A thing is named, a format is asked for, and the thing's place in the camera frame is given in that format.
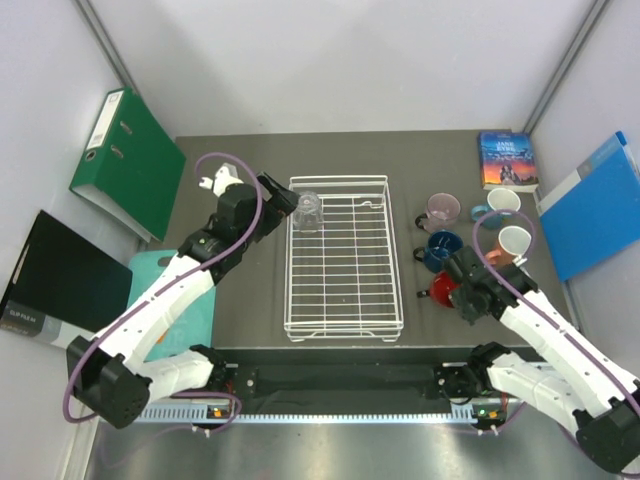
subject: orange mug handle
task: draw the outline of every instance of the orange mug handle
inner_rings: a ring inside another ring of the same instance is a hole
[[[490,265],[496,265],[498,263],[498,257],[500,255],[502,255],[502,252],[500,250],[491,250],[484,255],[484,258],[489,261]]]

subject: clear glass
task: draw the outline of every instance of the clear glass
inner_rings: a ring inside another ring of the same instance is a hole
[[[458,220],[460,216],[460,202],[456,197],[448,193],[436,193],[431,195],[425,209],[427,219],[422,227],[428,232],[435,232],[448,228]]]
[[[322,229],[322,200],[313,192],[302,192],[298,208],[291,216],[295,230],[313,233]]]

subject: blue mug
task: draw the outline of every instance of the blue mug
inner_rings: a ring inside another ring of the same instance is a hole
[[[512,190],[508,190],[506,188],[494,188],[487,194],[486,204],[477,205],[471,209],[471,220],[477,222],[485,213],[502,209],[515,211],[520,210],[520,197]],[[500,228],[505,216],[508,216],[508,214],[494,215],[491,218],[487,218],[482,222],[482,226],[489,230]]]
[[[440,230],[429,237],[425,247],[413,251],[413,258],[424,263],[433,273],[438,273],[444,266],[444,260],[463,247],[462,239],[453,232]]]

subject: teal mat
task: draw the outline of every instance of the teal mat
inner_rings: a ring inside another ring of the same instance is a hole
[[[169,260],[175,254],[175,250],[160,250],[138,253],[131,259],[129,268],[133,272],[133,280],[129,292],[129,306],[162,275]],[[188,350],[192,345],[210,347],[215,303],[216,289],[213,287],[178,317],[164,339],[151,349],[146,361],[177,355]]]

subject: rack wire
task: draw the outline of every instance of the rack wire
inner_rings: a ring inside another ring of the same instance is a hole
[[[404,326],[388,178],[292,177],[322,201],[316,232],[287,223],[284,329],[292,341],[378,338]]]

